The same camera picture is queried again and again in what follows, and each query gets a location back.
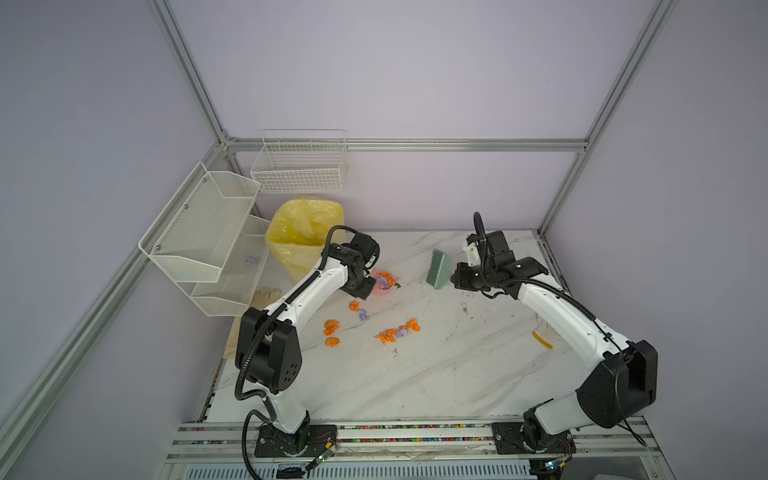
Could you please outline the pink dustpan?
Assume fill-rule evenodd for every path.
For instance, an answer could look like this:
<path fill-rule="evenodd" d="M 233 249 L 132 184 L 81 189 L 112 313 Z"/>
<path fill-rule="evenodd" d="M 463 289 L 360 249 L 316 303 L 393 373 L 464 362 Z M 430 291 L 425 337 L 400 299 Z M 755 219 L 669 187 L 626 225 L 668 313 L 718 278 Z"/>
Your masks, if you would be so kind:
<path fill-rule="evenodd" d="M 370 275 L 375 280 L 372 290 L 372 294 L 375 296 L 385 296 L 401 287 L 398 279 L 387 271 L 372 269 Z"/>

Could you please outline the green hand brush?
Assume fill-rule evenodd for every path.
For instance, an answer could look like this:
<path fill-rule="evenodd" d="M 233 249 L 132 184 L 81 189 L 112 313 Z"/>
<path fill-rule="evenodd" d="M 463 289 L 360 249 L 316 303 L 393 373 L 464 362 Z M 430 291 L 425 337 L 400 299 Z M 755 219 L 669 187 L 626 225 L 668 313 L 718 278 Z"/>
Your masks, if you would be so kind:
<path fill-rule="evenodd" d="M 451 274 L 451 257 L 439 250 L 433 249 L 426 283 L 435 290 L 441 290 L 448 283 Z"/>

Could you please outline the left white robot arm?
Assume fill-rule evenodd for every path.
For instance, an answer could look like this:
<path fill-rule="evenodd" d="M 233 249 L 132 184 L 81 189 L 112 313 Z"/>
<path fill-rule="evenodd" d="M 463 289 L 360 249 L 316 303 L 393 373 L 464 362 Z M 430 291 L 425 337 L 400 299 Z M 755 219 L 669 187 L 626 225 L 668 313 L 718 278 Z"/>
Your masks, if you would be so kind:
<path fill-rule="evenodd" d="M 372 293 L 371 270 L 379 244 L 368 234 L 344 225 L 328 232 L 319 260 L 282 297 L 264 308 L 249 308 L 241 317 L 235 365 L 234 398 L 262 401 L 259 440 L 289 456 L 310 442 L 310 414 L 290 391 L 302 367 L 300 332 L 336 292 L 357 300 Z"/>

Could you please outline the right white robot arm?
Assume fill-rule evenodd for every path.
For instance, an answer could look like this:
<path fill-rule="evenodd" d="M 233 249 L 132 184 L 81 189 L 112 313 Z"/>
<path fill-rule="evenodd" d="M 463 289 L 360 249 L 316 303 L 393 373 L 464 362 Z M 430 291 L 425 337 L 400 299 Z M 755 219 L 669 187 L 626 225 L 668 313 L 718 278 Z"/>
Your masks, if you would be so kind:
<path fill-rule="evenodd" d="M 655 402 L 658 353 L 649 342 L 633 342 L 599 320 L 538 260 L 516 257 L 500 231 L 476 229 L 463 250 L 467 259 L 450 277 L 455 288 L 489 299 L 507 295 L 529 307 L 589 371 L 574 392 L 525 412 L 521 433 L 526 450 L 542 452 L 572 429 L 613 428 Z"/>

